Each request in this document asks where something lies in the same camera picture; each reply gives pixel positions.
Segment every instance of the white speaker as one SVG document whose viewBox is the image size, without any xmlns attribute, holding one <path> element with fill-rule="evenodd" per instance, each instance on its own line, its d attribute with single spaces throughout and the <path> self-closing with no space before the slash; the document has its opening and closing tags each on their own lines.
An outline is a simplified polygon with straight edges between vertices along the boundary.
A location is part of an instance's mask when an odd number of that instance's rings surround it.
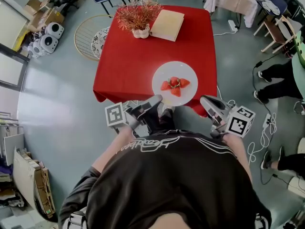
<svg viewBox="0 0 305 229">
<path fill-rule="evenodd" d="M 59 39 L 63 32 L 64 32 L 64 28 L 59 25 L 58 23 L 52 22 L 50 24 L 48 24 L 47 28 L 46 28 L 46 34 L 49 34 L 53 37 L 55 37 L 56 39 Z"/>
<path fill-rule="evenodd" d="M 40 46 L 48 53 L 53 53 L 57 47 L 58 40 L 51 35 L 43 35 L 40 39 Z"/>
<path fill-rule="evenodd" d="M 33 43 L 33 50 L 35 53 L 37 53 L 40 56 L 44 56 L 49 54 L 47 51 L 45 51 L 41 45 L 40 45 L 40 39 L 36 39 L 35 42 Z"/>
<path fill-rule="evenodd" d="M 37 54 L 35 51 L 34 51 L 34 48 L 33 48 L 33 45 L 29 45 L 28 46 L 28 54 L 33 57 L 33 58 L 38 58 L 40 57 L 39 54 Z"/>
</svg>

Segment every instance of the gray floor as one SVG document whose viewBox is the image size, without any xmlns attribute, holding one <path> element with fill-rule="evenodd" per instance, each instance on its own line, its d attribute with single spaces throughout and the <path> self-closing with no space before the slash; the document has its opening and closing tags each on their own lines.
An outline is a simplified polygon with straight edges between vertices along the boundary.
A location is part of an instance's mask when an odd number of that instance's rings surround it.
<svg viewBox="0 0 305 229">
<path fill-rule="evenodd" d="M 202 8 L 203 0 L 158 0 L 162 4 Z M 106 4 L 110 13 L 115 8 Z M 87 60 L 75 49 L 73 37 L 77 26 L 90 16 L 104 14 L 100 4 L 86 0 L 78 11 L 70 13 L 65 21 L 65 33 L 52 55 L 31 60 L 19 100 L 19 120 L 24 126 L 26 144 L 34 157 L 42 160 L 50 170 L 52 193 L 57 210 L 83 172 L 106 149 L 116 136 L 106 126 L 104 108 L 110 101 L 98 103 L 92 92 L 97 62 Z M 234 13 L 218 9 L 212 16 L 215 34 L 229 31 L 228 19 L 236 21 Z M 109 26 L 105 18 L 101 28 Z M 256 112 L 255 122 L 244 139 L 247 147 L 254 141 L 260 148 L 262 124 L 266 109 L 252 97 L 252 68 L 268 58 L 270 52 L 260 50 L 271 42 L 263 32 L 253 36 L 257 25 L 248 29 L 242 26 L 235 35 L 216 36 L 217 80 L 223 99 L 236 100 L 240 105 Z M 282 55 L 266 62 L 261 68 L 274 63 L 284 63 Z M 266 85 L 255 76 L 257 88 Z M 284 97 L 272 100 L 268 107 L 277 113 L 277 132 L 271 143 L 274 157 L 278 158 L 280 145 L 289 154 L 296 152 L 297 143 L 304 135 L 304 119 L 293 112 L 296 100 Z M 209 135 L 211 123 L 197 116 L 188 107 L 175 111 L 178 128 Z M 254 188 L 261 201 L 270 209 L 273 228 L 289 219 L 300 207 L 302 199 L 287 190 L 287 185 L 273 178 L 263 186 L 260 182 L 260 161 L 264 152 L 257 153 L 257 161 L 251 164 Z M 263 172 L 266 181 L 272 173 Z"/>
</svg>

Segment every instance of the sneaker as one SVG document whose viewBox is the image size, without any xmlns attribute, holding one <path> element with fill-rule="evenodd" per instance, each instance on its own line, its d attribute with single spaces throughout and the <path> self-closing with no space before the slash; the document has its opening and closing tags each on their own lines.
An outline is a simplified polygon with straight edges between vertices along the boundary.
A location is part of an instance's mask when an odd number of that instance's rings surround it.
<svg viewBox="0 0 305 229">
<path fill-rule="evenodd" d="M 284 146 L 281 146 L 280 147 L 280 156 L 278 158 L 278 161 L 280 161 L 284 157 L 285 157 L 285 148 L 284 148 Z"/>
<path fill-rule="evenodd" d="M 264 79 L 264 80 L 265 80 L 266 82 L 268 82 L 268 83 L 270 83 L 270 82 L 272 81 L 271 78 L 264 78 L 261 71 L 259 71 L 257 74 L 258 74 L 258 77 L 259 77 L 259 78 Z"/>
<path fill-rule="evenodd" d="M 163 104 L 163 107 L 162 107 L 162 113 L 166 110 L 166 109 L 171 109 L 172 112 L 175 111 L 175 106 L 171 106 L 171 105 L 167 105 L 167 104 Z"/>
<path fill-rule="evenodd" d="M 271 153 L 267 150 L 261 163 L 261 169 L 268 169 L 271 166 Z"/>
<path fill-rule="evenodd" d="M 261 100 L 258 98 L 258 91 L 253 92 L 253 97 L 255 97 L 261 104 L 267 104 L 269 103 L 269 99 Z"/>
</svg>

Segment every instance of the notebook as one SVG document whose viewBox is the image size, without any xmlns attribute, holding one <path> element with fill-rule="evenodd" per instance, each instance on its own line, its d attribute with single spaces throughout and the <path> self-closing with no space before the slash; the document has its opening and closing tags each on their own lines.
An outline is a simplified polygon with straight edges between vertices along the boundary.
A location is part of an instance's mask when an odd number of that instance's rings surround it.
<svg viewBox="0 0 305 229">
<path fill-rule="evenodd" d="M 150 34 L 175 42 L 183 20 L 183 13 L 161 10 L 150 30 Z"/>
</svg>

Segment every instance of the sliced strawberry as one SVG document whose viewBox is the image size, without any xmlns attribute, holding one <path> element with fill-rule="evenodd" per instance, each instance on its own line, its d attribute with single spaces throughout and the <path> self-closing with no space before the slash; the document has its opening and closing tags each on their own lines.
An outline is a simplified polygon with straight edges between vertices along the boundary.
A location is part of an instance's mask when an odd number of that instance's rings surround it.
<svg viewBox="0 0 305 229">
<path fill-rule="evenodd" d="M 190 84 L 190 81 L 184 79 L 184 78 L 180 78 L 180 87 L 184 88 L 186 87 L 188 84 Z"/>
<path fill-rule="evenodd" d="M 178 77 L 173 76 L 173 77 L 170 79 L 170 84 L 171 84 L 172 87 L 178 85 Z"/>
<path fill-rule="evenodd" d="M 171 93 L 172 95 L 175 95 L 177 97 L 181 96 L 181 91 L 180 91 L 180 87 L 175 87 L 171 89 Z"/>
<path fill-rule="evenodd" d="M 164 81 L 161 86 L 161 91 L 171 90 L 171 86 L 168 84 L 168 81 Z"/>
</svg>

